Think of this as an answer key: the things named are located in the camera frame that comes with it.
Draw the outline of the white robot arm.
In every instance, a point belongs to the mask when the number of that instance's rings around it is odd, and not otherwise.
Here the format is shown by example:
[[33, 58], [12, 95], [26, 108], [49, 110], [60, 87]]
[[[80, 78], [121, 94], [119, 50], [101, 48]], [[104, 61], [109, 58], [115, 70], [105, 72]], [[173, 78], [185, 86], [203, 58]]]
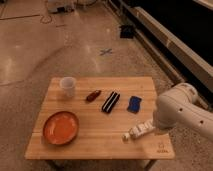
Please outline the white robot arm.
[[188, 83], [177, 84], [160, 94], [153, 112], [155, 127], [169, 130], [179, 122], [213, 142], [213, 113], [196, 106], [197, 99], [197, 90]]

